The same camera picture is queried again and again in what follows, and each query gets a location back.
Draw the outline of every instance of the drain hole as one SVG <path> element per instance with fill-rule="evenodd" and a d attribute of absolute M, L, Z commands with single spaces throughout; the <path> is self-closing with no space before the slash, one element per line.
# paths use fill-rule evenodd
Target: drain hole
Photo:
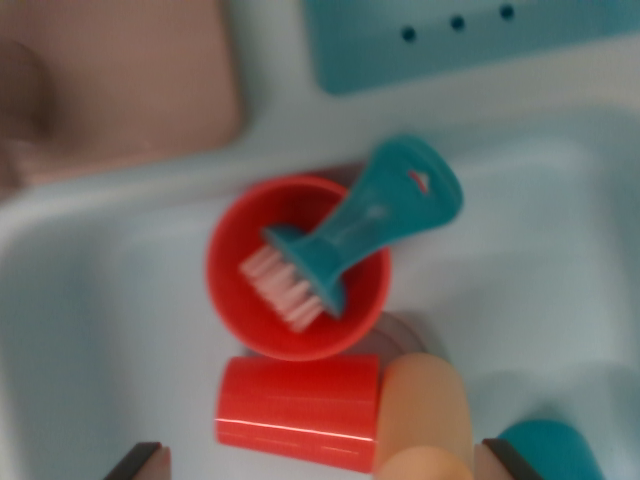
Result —
<path fill-rule="evenodd" d="M 500 16 L 503 20 L 513 20 L 515 14 L 516 12 L 513 9 L 513 5 L 506 4 L 500 7 Z"/>
<path fill-rule="evenodd" d="M 456 32 L 461 32 L 464 30 L 464 18 L 462 15 L 454 15 L 451 17 L 451 28 L 453 28 Z"/>
<path fill-rule="evenodd" d="M 402 28 L 400 35 L 402 35 L 402 39 L 407 43 L 415 42 L 417 37 L 416 29 L 409 25 Z"/>

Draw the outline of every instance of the peach plastic bottle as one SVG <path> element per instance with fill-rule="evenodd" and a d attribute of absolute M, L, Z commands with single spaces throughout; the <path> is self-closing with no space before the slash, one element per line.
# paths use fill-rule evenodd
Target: peach plastic bottle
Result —
<path fill-rule="evenodd" d="M 376 480 L 471 480 L 471 416 L 458 372 L 426 353 L 391 363 L 377 438 Z"/>

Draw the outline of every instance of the toothbrush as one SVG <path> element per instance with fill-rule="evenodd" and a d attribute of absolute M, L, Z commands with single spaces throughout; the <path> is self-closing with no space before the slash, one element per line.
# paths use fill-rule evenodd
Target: toothbrush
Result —
<path fill-rule="evenodd" d="M 462 203 L 442 157 L 417 137 L 396 137 L 376 149 L 347 198 L 313 232 L 263 229 L 266 245 L 240 271 L 291 330 L 302 332 L 323 311 L 340 318 L 344 271 L 396 240 L 449 223 Z"/>

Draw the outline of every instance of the red plastic cup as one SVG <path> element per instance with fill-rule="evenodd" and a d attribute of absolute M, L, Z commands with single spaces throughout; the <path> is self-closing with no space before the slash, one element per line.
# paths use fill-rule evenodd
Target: red plastic cup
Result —
<path fill-rule="evenodd" d="M 227 328 L 252 350 L 281 360 L 317 360 L 355 344 L 376 322 L 391 278 L 387 248 L 343 275 L 347 307 L 340 321 L 323 313 L 303 333 L 291 332 L 239 271 L 264 245 L 263 227 L 288 223 L 310 231 L 346 193 L 322 178 L 280 178 L 249 190 L 218 224 L 207 258 L 209 292 Z"/>
<path fill-rule="evenodd" d="M 220 443 L 369 473 L 375 453 L 378 358 L 314 362 L 235 357 L 215 417 Z"/>

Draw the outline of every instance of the toy sink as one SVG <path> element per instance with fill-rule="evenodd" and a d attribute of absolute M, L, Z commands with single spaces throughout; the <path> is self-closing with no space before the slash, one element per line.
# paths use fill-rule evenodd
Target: toy sink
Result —
<path fill-rule="evenodd" d="M 346 177 L 398 132 L 450 162 L 466 204 L 394 248 L 386 309 L 460 370 L 476 439 L 562 420 L 606 478 L 640 478 L 640 36 L 337 99 L 315 84 L 301 4 L 230 6 L 239 141 L 0 208 L 0 478 L 101 478 L 142 440 L 172 448 L 176 479 L 367 478 L 215 442 L 221 373 L 245 350 L 204 258 L 252 183 Z"/>

